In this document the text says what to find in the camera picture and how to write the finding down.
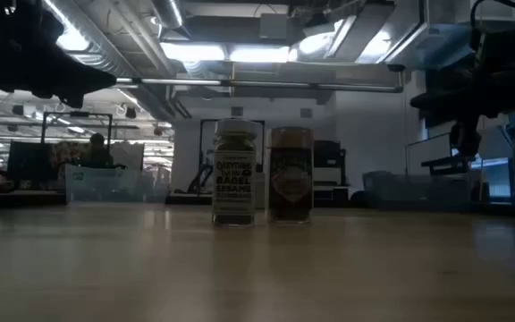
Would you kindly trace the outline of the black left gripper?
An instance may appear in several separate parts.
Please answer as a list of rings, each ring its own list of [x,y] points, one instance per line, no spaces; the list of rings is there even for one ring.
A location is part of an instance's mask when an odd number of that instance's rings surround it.
[[[56,40],[62,23],[42,0],[0,0],[0,86],[39,86],[35,97],[82,107],[87,93],[116,84],[116,77],[67,55]]]

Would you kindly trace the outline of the white lid bagel seasoning jar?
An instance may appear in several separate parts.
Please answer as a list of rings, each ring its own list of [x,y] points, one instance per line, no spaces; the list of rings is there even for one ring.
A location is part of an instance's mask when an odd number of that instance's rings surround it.
[[[252,226],[256,197],[256,124],[223,119],[215,125],[212,221]]]

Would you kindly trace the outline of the tan lid dark label jar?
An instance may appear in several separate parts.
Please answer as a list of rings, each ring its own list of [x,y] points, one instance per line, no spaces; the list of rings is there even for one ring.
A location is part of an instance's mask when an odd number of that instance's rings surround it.
[[[313,207],[313,131],[303,127],[277,127],[271,130],[269,139],[269,220],[308,223]]]

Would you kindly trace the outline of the white tilted panel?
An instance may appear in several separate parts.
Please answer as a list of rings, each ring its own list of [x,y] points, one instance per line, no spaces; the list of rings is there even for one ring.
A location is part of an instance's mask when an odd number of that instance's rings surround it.
[[[512,158],[513,144],[507,130],[495,126],[480,132],[482,139],[479,145],[479,155],[482,159]]]

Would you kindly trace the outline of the patterned panel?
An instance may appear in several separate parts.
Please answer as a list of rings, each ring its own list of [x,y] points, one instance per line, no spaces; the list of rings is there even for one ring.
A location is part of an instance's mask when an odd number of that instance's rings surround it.
[[[75,141],[60,141],[51,145],[51,165],[57,166],[63,163],[79,159],[87,154],[89,144]]]

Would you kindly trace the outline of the person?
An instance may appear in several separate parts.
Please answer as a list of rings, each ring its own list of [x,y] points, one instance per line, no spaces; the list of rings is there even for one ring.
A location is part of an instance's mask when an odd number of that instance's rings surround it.
[[[94,133],[89,139],[89,150],[80,159],[80,165],[92,168],[107,168],[113,164],[113,158],[105,146],[105,137],[100,133]]]

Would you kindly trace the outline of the dark monitor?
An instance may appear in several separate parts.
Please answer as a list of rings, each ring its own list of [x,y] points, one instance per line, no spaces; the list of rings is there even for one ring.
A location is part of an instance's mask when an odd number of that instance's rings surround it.
[[[49,182],[57,176],[52,165],[51,145],[13,141],[7,161],[7,173],[14,180]]]

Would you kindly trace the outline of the grey plastic bin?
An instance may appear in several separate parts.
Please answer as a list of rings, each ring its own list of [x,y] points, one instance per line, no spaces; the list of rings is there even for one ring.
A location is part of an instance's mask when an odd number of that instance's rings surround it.
[[[407,175],[375,171],[363,174],[372,208],[395,211],[463,212],[478,196],[479,174]]]

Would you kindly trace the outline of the clear plastic bin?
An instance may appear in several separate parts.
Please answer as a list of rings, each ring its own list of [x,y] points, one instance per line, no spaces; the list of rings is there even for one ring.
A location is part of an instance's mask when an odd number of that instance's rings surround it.
[[[165,203],[170,189],[158,172],[67,165],[65,197],[72,202]]]

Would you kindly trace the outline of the bright light panel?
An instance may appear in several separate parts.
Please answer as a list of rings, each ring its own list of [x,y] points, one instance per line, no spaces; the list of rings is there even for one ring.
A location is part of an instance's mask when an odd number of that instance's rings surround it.
[[[236,63],[286,63],[288,47],[235,47],[229,59]]]
[[[195,45],[161,43],[165,55],[169,59],[181,62],[223,61],[226,55],[218,45]]]

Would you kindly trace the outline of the black equipment cabinet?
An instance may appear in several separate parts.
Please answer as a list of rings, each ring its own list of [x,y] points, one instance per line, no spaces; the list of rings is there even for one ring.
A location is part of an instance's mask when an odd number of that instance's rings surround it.
[[[316,140],[314,142],[314,167],[343,168],[346,150],[341,147],[340,141]]]

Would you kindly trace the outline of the long grey pipe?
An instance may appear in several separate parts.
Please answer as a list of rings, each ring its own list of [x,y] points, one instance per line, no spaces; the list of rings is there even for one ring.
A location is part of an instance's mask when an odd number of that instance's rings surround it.
[[[307,83],[269,80],[204,80],[204,79],[160,79],[160,78],[117,78],[117,85],[173,85],[192,87],[248,87],[269,89],[332,90],[351,92],[401,93],[403,86],[376,86],[340,83]]]

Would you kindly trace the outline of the large silver round duct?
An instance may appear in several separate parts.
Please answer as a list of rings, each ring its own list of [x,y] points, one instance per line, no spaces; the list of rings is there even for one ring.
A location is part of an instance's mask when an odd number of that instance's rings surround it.
[[[75,0],[43,0],[43,5],[64,26],[57,45],[67,55],[117,77],[139,75]]]

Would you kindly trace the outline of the rectangular metal duct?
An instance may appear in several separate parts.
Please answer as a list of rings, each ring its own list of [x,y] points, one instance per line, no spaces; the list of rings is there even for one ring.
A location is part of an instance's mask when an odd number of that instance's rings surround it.
[[[469,0],[347,0],[324,59],[426,69],[441,47],[469,34]]]

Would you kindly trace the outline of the black aluminium table frame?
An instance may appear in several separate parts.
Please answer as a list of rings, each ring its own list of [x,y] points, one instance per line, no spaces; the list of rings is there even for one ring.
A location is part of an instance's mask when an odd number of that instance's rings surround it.
[[[0,194],[0,208],[63,206],[64,194],[52,191],[15,191]],[[509,202],[471,202],[464,205],[441,205],[428,201],[386,201],[376,195],[357,191],[351,199],[314,199],[314,208],[367,208],[385,211],[470,213],[488,216],[515,216],[515,205]]]

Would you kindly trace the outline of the small silver round duct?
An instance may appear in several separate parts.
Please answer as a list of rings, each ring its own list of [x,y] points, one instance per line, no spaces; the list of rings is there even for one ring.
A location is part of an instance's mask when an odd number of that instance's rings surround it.
[[[150,0],[157,19],[167,29],[176,30],[183,25],[179,0]]]

